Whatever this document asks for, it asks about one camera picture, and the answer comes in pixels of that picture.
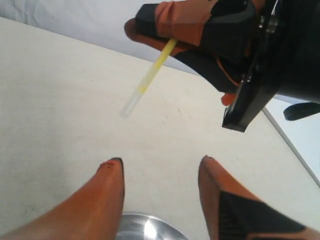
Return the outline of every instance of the metal bowl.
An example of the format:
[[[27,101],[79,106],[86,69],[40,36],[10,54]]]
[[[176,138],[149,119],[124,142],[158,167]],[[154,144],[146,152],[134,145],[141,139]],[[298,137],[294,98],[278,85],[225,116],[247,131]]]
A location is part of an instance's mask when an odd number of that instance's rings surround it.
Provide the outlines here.
[[[188,240],[174,226],[148,214],[125,212],[116,240]]]

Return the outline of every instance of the robotic arm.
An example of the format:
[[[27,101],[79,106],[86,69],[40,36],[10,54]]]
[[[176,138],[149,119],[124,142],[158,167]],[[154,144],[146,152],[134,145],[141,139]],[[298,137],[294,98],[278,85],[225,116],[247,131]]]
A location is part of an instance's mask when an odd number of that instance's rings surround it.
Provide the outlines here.
[[[287,120],[320,112],[319,0],[145,4],[125,31],[158,50],[179,40],[172,56],[225,93],[225,128],[244,132],[275,94],[310,102],[288,108]]]

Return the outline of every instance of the white table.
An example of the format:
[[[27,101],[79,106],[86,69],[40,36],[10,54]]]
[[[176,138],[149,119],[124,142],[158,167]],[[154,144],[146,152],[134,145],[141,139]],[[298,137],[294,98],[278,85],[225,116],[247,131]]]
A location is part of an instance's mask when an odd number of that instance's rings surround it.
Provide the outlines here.
[[[208,238],[200,159],[218,159],[282,213],[320,230],[320,190],[261,113],[221,127],[219,94],[164,67],[129,119],[119,112],[150,62],[0,18],[0,234],[46,212],[99,164],[124,160],[125,211]]]

